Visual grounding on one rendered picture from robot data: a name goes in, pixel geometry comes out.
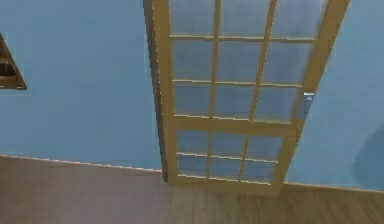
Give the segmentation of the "tan glass-paned room door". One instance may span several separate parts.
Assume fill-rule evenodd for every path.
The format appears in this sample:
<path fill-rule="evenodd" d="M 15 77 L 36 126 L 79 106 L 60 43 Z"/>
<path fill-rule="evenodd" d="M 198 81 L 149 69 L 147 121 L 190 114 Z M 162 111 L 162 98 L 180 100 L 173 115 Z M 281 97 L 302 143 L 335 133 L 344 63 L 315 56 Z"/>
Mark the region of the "tan glass-paned room door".
<path fill-rule="evenodd" d="M 142 0 L 162 171 L 279 194 L 350 0 Z"/>

